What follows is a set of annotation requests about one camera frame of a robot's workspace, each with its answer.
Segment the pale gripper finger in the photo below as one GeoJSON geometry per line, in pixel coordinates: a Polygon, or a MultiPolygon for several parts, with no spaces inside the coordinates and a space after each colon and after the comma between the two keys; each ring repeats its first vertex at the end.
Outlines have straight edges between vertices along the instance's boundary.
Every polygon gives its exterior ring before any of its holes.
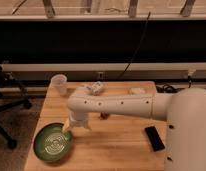
{"type": "Polygon", "coordinates": [[[69,122],[66,122],[63,126],[62,126],[62,132],[63,133],[67,133],[68,131],[70,131],[72,129],[71,124],[69,122]]]}
{"type": "Polygon", "coordinates": [[[89,124],[85,124],[84,128],[91,131],[91,127],[89,126],[89,124]]]}

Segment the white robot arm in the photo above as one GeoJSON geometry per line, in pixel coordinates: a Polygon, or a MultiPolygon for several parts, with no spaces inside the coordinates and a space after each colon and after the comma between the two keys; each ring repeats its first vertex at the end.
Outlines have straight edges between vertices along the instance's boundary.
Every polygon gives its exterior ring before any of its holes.
{"type": "Polygon", "coordinates": [[[68,98],[63,130],[88,126],[90,112],[163,120],[167,123],[165,171],[206,171],[206,90],[94,96],[86,86],[68,98]]]}

